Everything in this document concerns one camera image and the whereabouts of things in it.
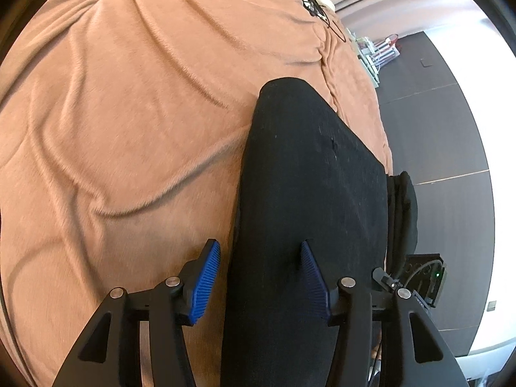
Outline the pink curtain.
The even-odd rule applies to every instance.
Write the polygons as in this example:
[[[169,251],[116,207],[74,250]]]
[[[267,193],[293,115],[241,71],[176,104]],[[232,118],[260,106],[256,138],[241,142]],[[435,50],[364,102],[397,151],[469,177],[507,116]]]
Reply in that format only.
[[[331,0],[343,25],[372,39],[459,26],[486,18],[473,0]]]

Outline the white bedside drawer cabinet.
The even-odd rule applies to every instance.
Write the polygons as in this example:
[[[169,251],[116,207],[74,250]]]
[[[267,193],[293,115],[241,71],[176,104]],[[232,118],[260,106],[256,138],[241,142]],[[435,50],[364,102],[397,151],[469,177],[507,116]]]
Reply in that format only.
[[[376,46],[368,37],[357,37],[354,32],[346,30],[349,43],[361,65],[367,72],[374,88],[380,86],[379,69],[375,65],[372,56],[376,53]]]

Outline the black pants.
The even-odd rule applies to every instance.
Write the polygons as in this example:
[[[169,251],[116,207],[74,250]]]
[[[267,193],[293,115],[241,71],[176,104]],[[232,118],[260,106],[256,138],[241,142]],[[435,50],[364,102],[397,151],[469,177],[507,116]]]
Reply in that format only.
[[[321,386],[338,331],[309,299],[301,247],[331,282],[398,274],[417,244],[414,186],[388,176],[311,85],[281,78],[259,94],[239,189],[220,382]]]

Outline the brown fleece blanket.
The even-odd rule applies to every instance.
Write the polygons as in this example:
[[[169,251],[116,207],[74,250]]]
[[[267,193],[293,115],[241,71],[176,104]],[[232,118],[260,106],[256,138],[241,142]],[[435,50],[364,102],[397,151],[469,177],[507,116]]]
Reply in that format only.
[[[261,87],[306,80],[393,169],[335,14],[302,0],[48,0],[1,67],[1,338],[53,383],[113,287],[228,247]]]

